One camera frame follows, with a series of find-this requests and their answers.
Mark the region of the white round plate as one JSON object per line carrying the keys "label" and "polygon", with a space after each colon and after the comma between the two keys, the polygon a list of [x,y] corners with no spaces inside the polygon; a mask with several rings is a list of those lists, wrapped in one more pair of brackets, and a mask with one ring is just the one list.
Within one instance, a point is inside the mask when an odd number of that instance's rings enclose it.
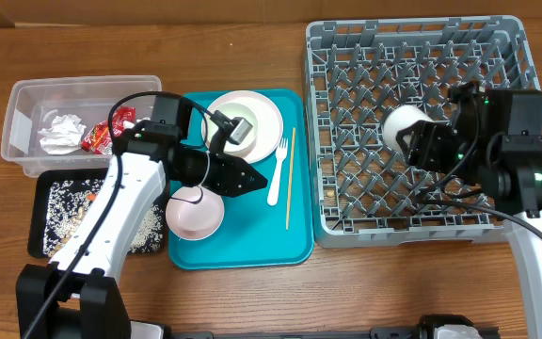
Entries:
{"label": "white round plate", "polygon": [[247,107],[251,114],[244,114],[252,125],[245,140],[246,146],[226,144],[225,153],[244,158],[249,164],[265,159],[275,151],[281,141],[284,123],[279,109],[279,89],[236,90],[225,94],[208,105],[211,113],[223,105]]}

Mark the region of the pink bowl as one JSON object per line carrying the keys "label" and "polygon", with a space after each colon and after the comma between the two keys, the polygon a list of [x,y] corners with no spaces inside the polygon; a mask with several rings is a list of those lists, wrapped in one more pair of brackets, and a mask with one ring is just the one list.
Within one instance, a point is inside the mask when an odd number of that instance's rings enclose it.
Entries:
{"label": "pink bowl", "polygon": [[167,202],[167,226],[184,240],[209,237],[219,228],[224,216],[222,198],[202,186],[183,186]]}

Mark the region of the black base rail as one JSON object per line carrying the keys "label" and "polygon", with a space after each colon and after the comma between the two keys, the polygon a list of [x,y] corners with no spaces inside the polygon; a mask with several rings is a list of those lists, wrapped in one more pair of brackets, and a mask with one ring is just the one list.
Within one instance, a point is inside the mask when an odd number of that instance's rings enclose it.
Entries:
{"label": "black base rail", "polygon": [[463,315],[422,315],[417,325],[372,327],[366,331],[212,333],[173,332],[170,326],[131,322],[132,339],[501,339],[498,327],[476,327]]}

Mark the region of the wooden chopstick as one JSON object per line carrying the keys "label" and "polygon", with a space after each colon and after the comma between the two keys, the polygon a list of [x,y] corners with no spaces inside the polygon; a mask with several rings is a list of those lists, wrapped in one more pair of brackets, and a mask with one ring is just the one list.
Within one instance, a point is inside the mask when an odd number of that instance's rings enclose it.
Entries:
{"label": "wooden chopstick", "polygon": [[295,158],[295,137],[296,129],[292,129],[292,138],[291,138],[291,149],[290,149],[290,161],[289,161],[289,181],[287,188],[287,200],[286,200],[286,223],[285,230],[289,231],[290,229],[290,218],[291,218],[291,202],[292,202],[292,186],[293,186],[293,173],[294,173],[294,158]]}

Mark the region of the teal serving tray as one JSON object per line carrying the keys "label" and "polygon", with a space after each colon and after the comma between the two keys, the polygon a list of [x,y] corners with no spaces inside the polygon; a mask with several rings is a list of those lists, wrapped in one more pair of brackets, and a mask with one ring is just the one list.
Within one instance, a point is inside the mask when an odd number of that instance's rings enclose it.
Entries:
{"label": "teal serving tray", "polygon": [[223,199],[225,216],[209,237],[189,241],[175,234],[168,238],[168,255],[187,270],[248,266],[295,265],[306,261],[314,246],[306,118],[300,97],[280,89],[279,109],[284,136],[296,129],[290,229],[285,230],[289,181],[287,158],[281,172],[279,202],[267,204],[268,189]]}

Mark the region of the white cup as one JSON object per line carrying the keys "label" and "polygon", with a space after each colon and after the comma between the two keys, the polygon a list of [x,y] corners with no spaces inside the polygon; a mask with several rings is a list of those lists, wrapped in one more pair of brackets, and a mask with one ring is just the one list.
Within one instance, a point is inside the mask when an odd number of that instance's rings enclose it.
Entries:
{"label": "white cup", "polygon": [[397,133],[417,121],[433,121],[415,105],[402,105],[394,109],[383,124],[383,142],[396,152],[402,149],[397,142]]}

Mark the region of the white plastic fork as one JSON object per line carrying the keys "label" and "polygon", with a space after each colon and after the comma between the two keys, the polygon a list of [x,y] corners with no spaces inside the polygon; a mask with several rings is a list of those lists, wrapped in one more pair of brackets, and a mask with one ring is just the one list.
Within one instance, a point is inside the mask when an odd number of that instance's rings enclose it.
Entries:
{"label": "white plastic fork", "polygon": [[288,139],[284,137],[279,143],[279,146],[277,147],[275,151],[276,166],[275,166],[272,182],[269,188],[269,192],[267,195],[267,203],[270,206],[275,206],[279,200],[281,171],[282,171],[283,161],[285,160],[287,156],[287,151],[288,151]]}

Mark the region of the white tissue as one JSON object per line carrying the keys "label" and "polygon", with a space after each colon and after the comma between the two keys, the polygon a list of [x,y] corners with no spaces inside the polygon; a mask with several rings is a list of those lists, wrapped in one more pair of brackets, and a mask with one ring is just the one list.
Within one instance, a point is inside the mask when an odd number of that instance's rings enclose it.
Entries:
{"label": "white tissue", "polygon": [[137,125],[139,125],[143,121],[149,121],[149,120],[150,120],[149,117],[145,117],[143,119],[136,119],[135,121],[124,121],[122,123],[122,127],[124,130],[134,129]]}

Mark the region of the grey dishwasher rack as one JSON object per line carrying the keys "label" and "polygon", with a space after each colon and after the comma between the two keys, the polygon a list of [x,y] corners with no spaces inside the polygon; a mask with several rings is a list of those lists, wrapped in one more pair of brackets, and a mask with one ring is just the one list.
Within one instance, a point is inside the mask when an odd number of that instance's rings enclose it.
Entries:
{"label": "grey dishwasher rack", "polygon": [[[490,214],[421,206],[418,191],[441,174],[417,169],[383,142],[401,105],[451,121],[452,86],[538,89],[530,44],[513,16],[319,21],[305,36],[313,228],[326,248],[406,242],[500,242]],[[333,190],[334,197],[327,191]]]}

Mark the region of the peanut shells and rice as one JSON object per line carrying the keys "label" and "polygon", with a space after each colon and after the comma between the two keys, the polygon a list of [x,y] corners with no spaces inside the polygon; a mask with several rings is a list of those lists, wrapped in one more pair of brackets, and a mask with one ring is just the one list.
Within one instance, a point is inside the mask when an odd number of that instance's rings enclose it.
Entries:
{"label": "peanut shells and rice", "polygon": [[[77,230],[88,209],[93,204],[87,195],[101,190],[103,179],[64,180],[53,182],[49,188],[44,213],[44,229],[38,252],[52,257]],[[162,248],[163,209],[155,201],[142,219],[130,253],[157,252]]]}

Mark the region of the red snack wrapper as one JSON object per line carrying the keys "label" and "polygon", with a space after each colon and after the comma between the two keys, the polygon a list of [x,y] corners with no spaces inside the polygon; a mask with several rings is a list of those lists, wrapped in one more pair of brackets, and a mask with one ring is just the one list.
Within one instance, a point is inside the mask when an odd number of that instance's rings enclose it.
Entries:
{"label": "red snack wrapper", "polygon": [[[122,123],[124,121],[135,121],[136,109],[130,106],[121,106],[118,108],[112,119],[113,134],[119,137],[124,131]],[[81,149],[95,154],[111,155],[112,154],[112,139],[108,128],[107,121],[102,121],[96,124],[88,131],[82,139]]]}

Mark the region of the small white bowl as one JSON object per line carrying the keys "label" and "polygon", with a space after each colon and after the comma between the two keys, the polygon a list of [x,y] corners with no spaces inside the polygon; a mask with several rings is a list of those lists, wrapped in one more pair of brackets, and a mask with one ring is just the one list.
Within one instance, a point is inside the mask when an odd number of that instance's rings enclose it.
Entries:
{"label": "small white bowl", "polygon": [[214,151],[235,156],[245,156],[256,144],[258,121],[255,113],[246,105],[225,103],[210,107],[213,116],[207,115],[206,144]]}

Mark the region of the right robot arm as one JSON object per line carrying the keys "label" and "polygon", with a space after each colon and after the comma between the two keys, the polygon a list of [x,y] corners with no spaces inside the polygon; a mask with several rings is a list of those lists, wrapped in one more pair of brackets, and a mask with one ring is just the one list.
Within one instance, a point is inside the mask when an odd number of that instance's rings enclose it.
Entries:
{"label": "right robot arm", "polygon": [[542,338],[542,92],[454,86],[449,124],[415,105],[384,121],[385,143],[406,163],[441,174],[414,201],[475,210],[502,220],[518,267],[527,331]]}

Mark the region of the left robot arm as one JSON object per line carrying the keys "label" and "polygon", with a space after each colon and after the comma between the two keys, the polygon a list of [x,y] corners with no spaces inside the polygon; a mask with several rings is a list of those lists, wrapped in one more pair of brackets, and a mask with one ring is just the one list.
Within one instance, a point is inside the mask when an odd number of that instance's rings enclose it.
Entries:
{"label": "left robot arm", "polygon": [[104,183],[76,233],[47,266],[16,282],[20,335],[29,338],[168,338],[128,316],[118,279],[141,220],[171,181],[238,197],[266,187],[249,163],[224,152],[252,130],[179,94],[154,91],[151,117],[111,137]]}

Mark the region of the clear plastic bin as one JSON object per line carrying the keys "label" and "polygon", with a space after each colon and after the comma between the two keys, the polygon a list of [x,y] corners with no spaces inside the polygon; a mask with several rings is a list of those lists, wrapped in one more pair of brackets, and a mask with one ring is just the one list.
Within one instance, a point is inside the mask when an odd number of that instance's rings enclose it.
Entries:
{"label": "clear plastic bin", "polygon": [[10,93],[4,119],[1,156],[36,178],[47,170],[107,168],[109,155],[77,149],[67,154],[48,154],[40,146],[39,131],[57,117],[75,115],[90,131],[106,121],[120,99],[142,91],[159,91],[155,75],[106,75],[22,80]]}

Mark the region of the white napkin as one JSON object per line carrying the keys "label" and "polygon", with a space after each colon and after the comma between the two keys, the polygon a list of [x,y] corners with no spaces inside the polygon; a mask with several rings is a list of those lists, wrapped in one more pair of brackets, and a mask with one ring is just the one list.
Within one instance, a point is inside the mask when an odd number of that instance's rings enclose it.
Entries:
{"label": "white napkin", "polygon": [[40,146],[48,154],[63,155],[81,148],[83,134],[87,127],[73,114],[56,116],[50,128],[38,131]]}

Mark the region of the black tray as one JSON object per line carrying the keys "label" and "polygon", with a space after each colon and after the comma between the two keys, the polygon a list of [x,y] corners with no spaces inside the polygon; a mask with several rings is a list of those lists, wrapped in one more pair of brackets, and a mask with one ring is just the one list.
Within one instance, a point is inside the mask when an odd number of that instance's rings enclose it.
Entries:
{"label": "black tray", "polygon": [[[44,213],[45,203],[49,188],[53,182],[64,180],[86,180],[86,179],[103,179],[107,173],[106,169],[65,169],[65,170],[50,170],[42,173],[37,181],[35,200],[32,211],[32,218],[29,230],[29,238],[27,244],[28,253],[35,258],[45,258],[44,254],[38,252],[38,246],[41,244],[40,235],[44,229]],[[161,208],[163,209],[163,234],[166,226],[164,213],[164,198],[159,197]]]}

